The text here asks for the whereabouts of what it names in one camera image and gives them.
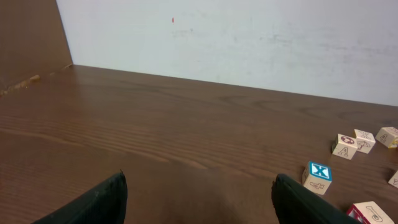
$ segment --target white wall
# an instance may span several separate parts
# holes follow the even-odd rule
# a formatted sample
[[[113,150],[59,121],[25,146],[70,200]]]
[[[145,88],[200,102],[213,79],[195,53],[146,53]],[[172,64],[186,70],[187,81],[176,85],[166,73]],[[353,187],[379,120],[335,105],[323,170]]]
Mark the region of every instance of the white wall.
[[[77,65],[398,105],[396,0],[57,2]]]

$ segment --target wooden block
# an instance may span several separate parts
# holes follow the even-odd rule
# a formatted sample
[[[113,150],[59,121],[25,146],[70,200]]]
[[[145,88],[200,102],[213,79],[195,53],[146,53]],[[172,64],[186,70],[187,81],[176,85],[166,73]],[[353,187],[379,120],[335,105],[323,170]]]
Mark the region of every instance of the wooden block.
[[[387,214],[374,202],[355,203],[347,211],[347,215],[361,223],[367,224],[394,224]]]
[[[398,129],[389,127],[381,128],[376,139],[389,149],[398,148]]]
[[[388,183],[398,188],[398,171],[391,177]]]
[[[323,195],[331,184],[331,168],[308,162],[302,177],[303,186],[314,193]]]
[[[336,140],[331,146],[331,151],[333,155],[352,159],[357,148],[355,138],[337,134]]]
[[[358,152],[368,154],[376,143],[373,134],[366,131],[354,129],[356,144],[358,145]]]

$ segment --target cube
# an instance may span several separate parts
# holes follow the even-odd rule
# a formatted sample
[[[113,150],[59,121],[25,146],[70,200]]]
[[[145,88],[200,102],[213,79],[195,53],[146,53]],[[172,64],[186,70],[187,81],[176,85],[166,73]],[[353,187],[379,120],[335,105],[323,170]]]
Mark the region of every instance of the cube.
[[[356,139],[342,134],[337,134],[336,140],[331,146],[333,155],[352,159],[357,150]]]
[[[308,162],[302,177],[303,186],[314,193],[323,195],[331,184],[331,168]]]
[[[398,148],[398,129],[393,127],[381,128],[376,135],[376,139],[389,149],[396,149]]]
[[[398,171],[391,177],[388,183],[398,188]]]
[[[374,202],[355,203],[347,211],[347,215],[361,223],[394,224],[390,217]]]
[[[376,143],[373,134],[366,131],[360,131],[358,129],[354,129],[354,133],[358,152],[368,154]]]

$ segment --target brown wooden panel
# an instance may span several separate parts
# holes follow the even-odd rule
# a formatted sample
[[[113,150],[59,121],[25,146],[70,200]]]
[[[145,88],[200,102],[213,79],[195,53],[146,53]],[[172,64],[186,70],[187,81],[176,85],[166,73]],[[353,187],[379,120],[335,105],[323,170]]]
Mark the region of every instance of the brown wooden panel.
[[[0,90],[71,63],[55,0],[0,1]]]
[[[332,156],[337,133],[398,126],[398,109],[241,86],[72,66],[0,98],[0,217],[34,221],[122,169],[126,223],[277,223],[271,185],[311,160],[331,166],[325,200],[375,201],[398,152]]]

